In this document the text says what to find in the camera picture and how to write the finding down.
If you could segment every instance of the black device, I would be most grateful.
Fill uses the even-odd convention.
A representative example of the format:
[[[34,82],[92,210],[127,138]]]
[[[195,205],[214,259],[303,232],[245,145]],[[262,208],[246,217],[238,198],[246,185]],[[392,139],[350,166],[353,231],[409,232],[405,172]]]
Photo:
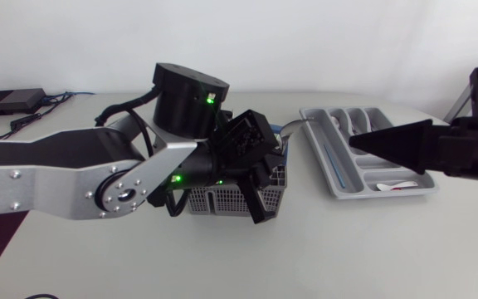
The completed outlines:
[[[0,115],[33,114],[40,109],[45,96],[42,88],[0,91]]]
[[[424,120],[352,136],[349,145],[423,174],[426,169],[478,179],[478,68],[470,75],[471,117],[451,125]]]

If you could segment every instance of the white table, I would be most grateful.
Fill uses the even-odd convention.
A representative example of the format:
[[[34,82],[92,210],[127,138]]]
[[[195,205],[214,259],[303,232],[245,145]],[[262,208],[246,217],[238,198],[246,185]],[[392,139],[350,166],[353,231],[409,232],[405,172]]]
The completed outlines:
[[[79,96],[13,139],[92,126],[136,96]],[[395,125],[429,118],[340,94],[230,94],[223,108],[284,124],[301,106],[327,105],[377,105]],[[139,112],[149,118],[153,107]],[[0,117],[0,134],[9,120]],[[0,258],[0,298],[478,298],[478,182],[432,173],[437,194],[335,200],[303,131],[288,170],[278,217],[259,225],[170,218],[149,204],[111,220],[30,212]]]

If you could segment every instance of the white wall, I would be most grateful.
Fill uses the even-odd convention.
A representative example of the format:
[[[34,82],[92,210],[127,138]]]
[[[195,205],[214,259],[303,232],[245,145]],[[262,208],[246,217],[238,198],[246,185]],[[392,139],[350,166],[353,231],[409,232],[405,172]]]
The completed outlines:
[[[347,91],[442,117],[478,66],[478,0],[0,0],[0,89],[144,92],[157,61],[232,91]]]

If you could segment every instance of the wire mesh basket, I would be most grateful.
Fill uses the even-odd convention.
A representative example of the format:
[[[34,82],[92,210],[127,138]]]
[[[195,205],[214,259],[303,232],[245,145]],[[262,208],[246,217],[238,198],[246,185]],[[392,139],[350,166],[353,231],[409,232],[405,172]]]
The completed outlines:
[[[271,184],[261,191],[269,211],[278,211],[287,186],[286,166],[279,165],[271,176]],[[188,198],[189,211],[202,215],[250,216],[245,198],[236,185],[195,188]]]

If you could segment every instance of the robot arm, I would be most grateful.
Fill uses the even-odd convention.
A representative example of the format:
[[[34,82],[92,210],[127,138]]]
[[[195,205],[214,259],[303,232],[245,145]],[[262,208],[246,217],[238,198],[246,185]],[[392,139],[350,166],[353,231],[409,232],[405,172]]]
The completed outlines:
[[[96,119],[103,125],[158,97],[148,124],[131,113],[108,127],[0,141],[0,213],[36,209],[69,219],[117,218],[148,200],[177,216],[191,188],[237,184],[255,223],[275,217],[259,190],[283,161],[288,136],[279,143],[265,116],[252,110],[230,120],[220,110],[229,85],[217,78],[159,63],[153,82],[147,95],[108,107]],[[155,134],[148,159],[131,143],[147,134],[146,127]],[[184,190],[178,203],[175,189]]]

